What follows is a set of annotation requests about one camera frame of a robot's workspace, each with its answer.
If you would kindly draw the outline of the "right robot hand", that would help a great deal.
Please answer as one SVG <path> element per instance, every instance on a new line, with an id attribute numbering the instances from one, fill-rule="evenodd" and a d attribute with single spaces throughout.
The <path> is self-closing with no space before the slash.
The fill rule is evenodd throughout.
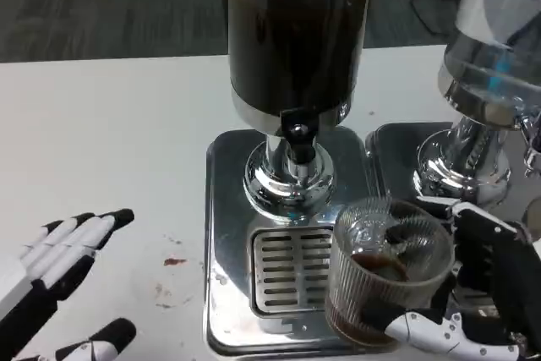
<path id="1" fill-rule="evenodd" d="M 529 232 L 473 203 L 418 196 L 416 204 L 451 226 L 460 263 L 428 308 L 374 298 L 363 322 L 401 343 L 455 360 L 540 358 L 540 257 Z M 496 317 L 451 308 L 451 289 L 463 282 L 486 293 Z"/>

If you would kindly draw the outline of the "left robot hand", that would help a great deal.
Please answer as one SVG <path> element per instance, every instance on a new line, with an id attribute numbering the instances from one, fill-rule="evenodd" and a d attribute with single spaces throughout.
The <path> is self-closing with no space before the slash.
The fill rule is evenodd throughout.
<path id="1" fill-rule="evenodd" d="M 1 358 L 20 352 L 89 275 L 111 236 L 134 220 L 128 208 L 49 222 L 15 256 L 1 258 Z"/>

